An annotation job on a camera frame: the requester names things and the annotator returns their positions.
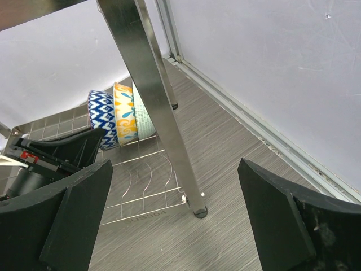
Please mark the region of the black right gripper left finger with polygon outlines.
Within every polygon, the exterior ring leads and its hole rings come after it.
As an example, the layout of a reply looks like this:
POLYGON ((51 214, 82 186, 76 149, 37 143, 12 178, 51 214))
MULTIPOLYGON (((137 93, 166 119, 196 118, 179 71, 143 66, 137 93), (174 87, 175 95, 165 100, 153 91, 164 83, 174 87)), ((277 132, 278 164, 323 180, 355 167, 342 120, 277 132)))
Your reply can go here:
POLYGON ((113 166, 98 161, 1 202, 1 270, 88 270, 113 166))

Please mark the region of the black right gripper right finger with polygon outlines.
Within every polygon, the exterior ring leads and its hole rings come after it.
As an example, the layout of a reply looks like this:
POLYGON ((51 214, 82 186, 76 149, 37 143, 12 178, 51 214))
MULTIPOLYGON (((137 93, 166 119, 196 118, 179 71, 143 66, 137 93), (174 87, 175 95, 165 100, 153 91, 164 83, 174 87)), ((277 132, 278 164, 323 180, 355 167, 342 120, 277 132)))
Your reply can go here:
POLYGON ((250 160, 237 171, 263 270, 360 270, 360 205, 250 160))

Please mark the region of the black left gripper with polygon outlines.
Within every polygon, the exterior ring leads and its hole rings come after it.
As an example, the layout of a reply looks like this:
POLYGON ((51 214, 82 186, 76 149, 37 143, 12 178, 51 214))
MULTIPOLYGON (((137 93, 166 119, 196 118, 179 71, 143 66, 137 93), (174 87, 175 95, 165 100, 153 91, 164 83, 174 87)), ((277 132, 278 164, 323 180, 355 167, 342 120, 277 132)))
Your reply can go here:
POLYGON ((104 136, 103 128, 86 128, 49 141, 16 137, 5 155, 26 164, 28 171, 57 181, 94 163, 104 136))

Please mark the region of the stainless steel dish rack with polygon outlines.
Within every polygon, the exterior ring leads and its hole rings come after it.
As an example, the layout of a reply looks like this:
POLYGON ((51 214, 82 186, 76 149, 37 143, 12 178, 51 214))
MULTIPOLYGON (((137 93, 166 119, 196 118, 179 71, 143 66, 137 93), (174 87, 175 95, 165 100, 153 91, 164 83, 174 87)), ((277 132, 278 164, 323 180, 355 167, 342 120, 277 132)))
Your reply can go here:
POLYGON ((118 220, 101 224, 100 229, 117 228, 129 224, 132 219, 140 220, 161 212, 170 214, 183 208, 190 209, 199 219, 206 217, 208 210, 174 116, 173 90, 167 83, 168 76, 145 2, 98 1, 97 5, 155 125, 157 139, 169 159, 171 176, 179 182, 184 193, 179 204, 149 212, 144 210, 133 217, 121 216, 118 220))

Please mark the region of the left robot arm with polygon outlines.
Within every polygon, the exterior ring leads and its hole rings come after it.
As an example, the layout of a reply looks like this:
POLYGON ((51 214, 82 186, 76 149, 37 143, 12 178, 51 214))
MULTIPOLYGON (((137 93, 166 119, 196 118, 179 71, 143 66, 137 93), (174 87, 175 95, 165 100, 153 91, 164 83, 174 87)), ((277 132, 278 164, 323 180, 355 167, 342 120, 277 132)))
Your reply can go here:
POLYGON ((14 138, 5 157, 22 166, 1 201, 37 190, 93 164, 104 135, 102 128, 86 128, 48 141, 14 138))

